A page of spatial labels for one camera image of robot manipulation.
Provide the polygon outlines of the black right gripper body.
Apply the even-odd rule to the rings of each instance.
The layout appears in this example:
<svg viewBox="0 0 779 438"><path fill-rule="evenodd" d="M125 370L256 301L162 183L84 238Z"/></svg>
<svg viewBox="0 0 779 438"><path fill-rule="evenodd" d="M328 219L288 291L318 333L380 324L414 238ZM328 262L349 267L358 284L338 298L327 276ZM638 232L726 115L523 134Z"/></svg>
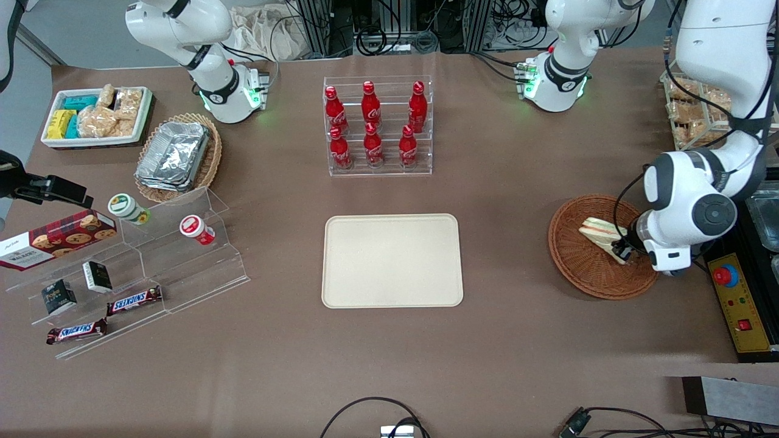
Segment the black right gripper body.
<svg viewBox="0 0 779 438"><path fill-rule="evenodd" d="M28 176L22 161L1 150L1 197L17 198L17 190L27 186Z"/></svg>

